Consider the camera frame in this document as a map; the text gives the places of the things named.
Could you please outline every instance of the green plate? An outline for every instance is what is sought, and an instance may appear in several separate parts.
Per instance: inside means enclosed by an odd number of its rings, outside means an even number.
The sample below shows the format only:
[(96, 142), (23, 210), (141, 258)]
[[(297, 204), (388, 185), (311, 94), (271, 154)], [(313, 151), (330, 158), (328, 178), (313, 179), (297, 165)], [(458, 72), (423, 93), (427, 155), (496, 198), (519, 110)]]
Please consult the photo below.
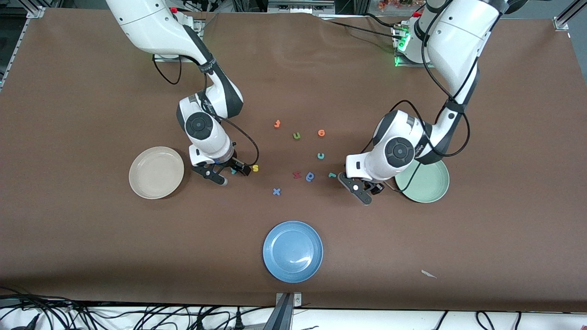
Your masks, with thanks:
[[(417, 161), (413, 161), (407, 169), (395, 176), (397, 187), (400, 190), (406, 187), (418, 164)], [(449, 182), (448, 169), (442, 161), (420, 165), (410, 186), (403, 194), (419, 203), (432, 203), (444, 196), (448, 190)]]

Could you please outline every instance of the plate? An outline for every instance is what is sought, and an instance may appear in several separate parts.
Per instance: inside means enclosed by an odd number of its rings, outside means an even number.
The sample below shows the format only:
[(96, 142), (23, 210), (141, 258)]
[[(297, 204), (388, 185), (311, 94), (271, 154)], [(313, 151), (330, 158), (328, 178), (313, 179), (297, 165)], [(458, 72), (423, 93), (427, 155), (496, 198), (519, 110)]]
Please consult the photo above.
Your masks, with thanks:
[(300, 283), (312, 277), (322, 264), (322, 240), (314, 228), (301, 221), (276, 225), (263, 245), (267, 270), (280, 281)]
[(129, 183), (142, 198), (154, 200), (171, 194), (181, 183), (184, 164), (181, 156), (168, 147), (143, 151), (130, 166)]
[[(413, 161), (403, 172), (395, 176), (397, 187), (400, 190), (407, 186), (418, 164), (417, 161)], [(448, 191), (449, 182), (448, 169), (442, 161), (420, 165), (414, 179), (403, 194), (418, 203), (432, 203), (444, 196)]]

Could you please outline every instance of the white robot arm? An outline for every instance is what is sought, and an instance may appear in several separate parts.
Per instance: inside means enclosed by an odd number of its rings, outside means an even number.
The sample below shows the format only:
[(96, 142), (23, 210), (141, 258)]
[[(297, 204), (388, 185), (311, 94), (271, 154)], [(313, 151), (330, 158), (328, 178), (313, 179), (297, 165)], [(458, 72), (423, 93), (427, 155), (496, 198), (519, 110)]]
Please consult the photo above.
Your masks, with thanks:
[[(233, 143), (219, 121), (238, 115), (242, 95), (224, 74), (200, 37), (188, 26), (182, 13), (171, 13), (163, 0), (106, 0), (116, 21), (139, 49), (158, 55), (180, 55), (196, 63), (212, 80), (212, 86), (179, 102), (177, 120), (192, 142), (192, 169), (220, 185), (227, 183), (218, 173), (225, 167), (248, 175), (250, 167), (236, 159)], [(219, 164), (220, 171), (214, 170)]]
[(401, 173), (414, 160), (432, 164), (443, 158), (477, 84), (477, 58), (507, 9), (505, 0), (444, 2), (429, 0), (421, 17), (408, 21), (410, 33), (398, 51), (414, 63), (429, 58), (447, 81), (451, 96), (434, 125), (401, 110), (389, 112), (375, 128), (373, 150), (346, 157), (346, 173), (339, 174), (339, 181), (365, 205), (381, 192), (381, 182)]

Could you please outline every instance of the gray floor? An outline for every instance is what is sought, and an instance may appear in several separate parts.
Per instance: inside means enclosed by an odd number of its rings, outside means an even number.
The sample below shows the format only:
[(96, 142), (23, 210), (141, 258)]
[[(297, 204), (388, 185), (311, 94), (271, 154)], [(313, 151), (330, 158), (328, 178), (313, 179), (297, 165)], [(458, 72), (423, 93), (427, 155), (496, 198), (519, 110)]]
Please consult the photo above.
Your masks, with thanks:
[[(529, 1), (519, 11), (507, 15), (507, 19), (548, 18), (560, 14), (572, 0)], [(64, 0), (68, 8), (107, 9), (105, 0)], [(20, 35), (24, 18), (1, 15), (0, 9), (0, 72), (4, 72)], [(569, 23), (569, 34), (575, 48), (575, 54), (587, 82), (587, 9), (583, 10)]]

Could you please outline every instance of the brown table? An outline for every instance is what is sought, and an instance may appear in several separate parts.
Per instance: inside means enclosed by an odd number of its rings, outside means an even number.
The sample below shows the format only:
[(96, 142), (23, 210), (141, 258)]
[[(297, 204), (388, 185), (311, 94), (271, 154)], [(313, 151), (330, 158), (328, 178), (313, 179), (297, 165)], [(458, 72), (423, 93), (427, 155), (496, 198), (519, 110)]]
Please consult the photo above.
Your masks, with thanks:
[[(257, 141), (260, 171), (220, 187), (186, 169), (172, 196), (144, 200), (129, 166), (153, 146), (188, 163), (174, 113), (202, 75), (188, 63), (167, 84), (109, 11), (48, 9), (31, 22), (0, 93), (3, 284), (113, 301), (266, 305), (301, 291), (313, 307), (587, 311), (587, 88), (550, 21), (497, 25), (470, 144), (445, 159), (450, 189), (432, 204), (387, 190), (363, 207), (328, 177), (398, 100), (426, 120), (445, 101), (423, 69), (393, 66), (389, 38), (305, 14), (220, 14), (205, 41), (244, 96), (234, 122)], [(295, 285), (261, 255), (292, 219), (325, 246), (318, 273)]]

